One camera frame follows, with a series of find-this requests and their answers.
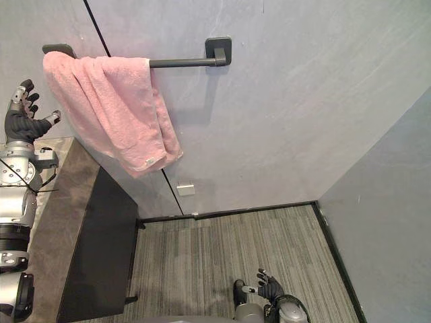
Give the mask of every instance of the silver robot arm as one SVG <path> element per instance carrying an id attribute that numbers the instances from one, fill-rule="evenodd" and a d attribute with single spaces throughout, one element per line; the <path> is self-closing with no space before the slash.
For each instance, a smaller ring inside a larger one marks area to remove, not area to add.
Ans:
<path id="1" fill-rule="evenodd" d="M 265 269 L 259 269 L 259 287 L 243 286 L 244 293 L 256 293 L 268 299 L 264 307 L 265 322 L 268 323 L 310 323 L 305 305 L 295 296 L 285 294 L 280 283 Z"/>
<path id="2" fill-rule="evenodd" d="M 5 117 L 5 149 L 0 151 L 0 312 L 14 322 L 32 313 L 33 276 L 27 269 L 36 195 L 42 187 L 40 173 L 59 165 L 49 148 L 35 152 L 33 142 L 61 119 L 59 111 L 36 120 L 34 85 L 26 80 L 14 91 Z"/>

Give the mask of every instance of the wall outlet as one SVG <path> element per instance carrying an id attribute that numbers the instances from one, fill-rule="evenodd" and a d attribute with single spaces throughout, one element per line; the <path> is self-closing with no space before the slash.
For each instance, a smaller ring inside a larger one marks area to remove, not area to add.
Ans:
<path id="1" fill-rule="evenodd" d="M 194 184 L 179 184 L 176 186 L 176 191 L 179 196 L 195 195 Z"/>

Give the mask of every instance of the black baseboard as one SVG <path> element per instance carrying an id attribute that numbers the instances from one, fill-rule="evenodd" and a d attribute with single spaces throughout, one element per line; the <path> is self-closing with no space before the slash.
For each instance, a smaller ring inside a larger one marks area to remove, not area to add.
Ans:
<path id="1" fill-rule="evenodd" d="M 355 289 L 353 288 L 352 282 L 350 281 L 349 274 L 347 273 L 347 270 L 345 269 L 343 259 L 341 258 L 341 255 L 338 251 L 337 245 L 335 244 L 334 237 L 332 236 L 331 229 L 329 228 L 329 225 L 326 221 L 326 219 L 323 217 L 319 202 L 314 201 L 311 203 L 312 209 L 314 210 L 314 213 L 316 215 L 317 221 L 319 222 L 319 225 L 321 226 L 323 235 L 325 236 L 326 242 L 328 243 L 328 247 L 331 251 L 332 258 L 334 258 L 335 264 L 337 266 L 338 272 L 341 276 L 341 279 L 343 280 L 344 287 L 347 291 L 347 294 L 349 295 L 350 301 L 352 302 L 352 305 L 355 309 L 355 313 L 358 317 L 358 320 L 360 323 L 367 323 L 365 319 L 364 312 L 362 311 L 361 305 L 359 303 L 358 296 L 356 296 Z"/>
<path id="2" fill-rule="evenodd" d="M 271 205 L 271 206 L 267 206 L 267 207 L 251 207 L 248 209 L 237 209 L 237 210 L 229 210 L 229 211 L 202 213 L 199 215 L 189 214 L 189 215 L 179 215 L 179 216 L 174 216 L 174 217 L 149 217 L 146 219 L 141 219 L 141 221 L 143 223 L 152 223 L 152 222 L 164 222 L 164 221 L 174 221 L 174 220 L 184 220 L 184 219 L 203 220 L 203 219 L 211 219 L 213 217 L 225 217 L 227 215 L 233 215 L 233 214 L 239 214 L 239 213 L 249 213 L 249 212 L 268 211 L 268 210 L 275 210 L 275 209 L 284 209 L 286 207 L 303 207 L 304 205 L 312 205 L 314 202 L 316 202 L 316 201 Z"/>
<path id="3" fill-rule="evenodd" d="M 347 270 L 345 269 L 341 255 L 338 251 L 337 246 L 335 245 L 335 240 L 332 236 L 331 230 L 329 229 L 329 226 L 327 225 L 325 218 L 322 216 L 320 212 L 318 201 L 307 201 L 307 202 L 301 202 L 301 203 L 272 205 L 268 207 L 254 207 L 250 209 L 238 209 L 238 210 L 231 210 L 231 211 L 204 213 L 201 215 L 180 215 L 178 217 L 152 217 L 148 219 L 141 219 L 141 222 L 151 223 L 151 222 L 174 221 L 174 220 L 181 220 L 181 219 L 194 219 L 197 221 L 202 219 L 211 219 L 214 217 L 225 217 L 227 215 L 234 215 L 239 213 L 268 211 L 268 210 L 275 210 L 275 209 L 283 209 L 286 207 L 302 207 L 305 205 L 310 205 L 316 215 L 317 221 L 319 222 L 323 235 L 325 236 L 326 242 L 328 243 L 329 250 L 331 251 L 332 257 L 335 261 L 335 265 L 337 266 L 338 272 L 341 276 L 341 280 L 343 281 L 344 287 L 347 291 L 347 294 L 349 295 L 350 301 L 352 302 L 352 305 L 358 317 L 359 323 L 367 323 L 364 312 L 362 311 L 358 297 L 356 296 L 356 292 L 353 288 L 352 282 L 350 281 Z"/>

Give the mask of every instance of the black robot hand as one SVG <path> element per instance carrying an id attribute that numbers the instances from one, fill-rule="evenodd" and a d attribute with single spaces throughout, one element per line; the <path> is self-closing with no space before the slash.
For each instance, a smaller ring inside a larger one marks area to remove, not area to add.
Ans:
<path id="1" fill-rule="evenodd" d="M 273 303 L 275 298 L 284 295 L 283 287 L 279 284 L 277 279 L 268 275 L 265 269 L 259 268 L 257 276 L 261 280 L 259 281 L 259 288 L 257 289 L 259 296 L 264 297 Z"/>
<path id="2" fill-rule="evenodd" d="M 38 106 L 34 102 L 39 99 L 39 95 L 34 93 L 26 98 L 26 95 L 34 89 L 31 79 L 23 81 L 21 86 L 25 88 L 25 94 L 22 98 L 15 95 L 15 101 L 11 100 L 5 117 L 6 139 L 8 143 L 12 141 L 25 141 L 33 144 L 35 139 L 43 136 L 53 124 L 60 120 L 60 116 L 57 113 L 41 120 L 33 119 L 34 114 L 38 110 Z"/>

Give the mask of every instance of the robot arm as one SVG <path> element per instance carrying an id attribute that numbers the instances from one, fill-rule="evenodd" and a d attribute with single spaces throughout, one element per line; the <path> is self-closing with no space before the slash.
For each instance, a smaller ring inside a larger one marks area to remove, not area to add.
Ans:
<path id="1" fill-rule="evenodd" d="M 59 111 L 35 120 L 38 94 L 26 80 L 14 91 L 5 117 L 6 145 L 0 151 L 0 312 L 14 322 L 32 313 L 33 275 L 28 265 L 30 230 L 36 214 L 36 195 L 42 187 L 41 171 L 56 168 L 53 150 L 34 151 L 33 142 L 60 121 Z"/>

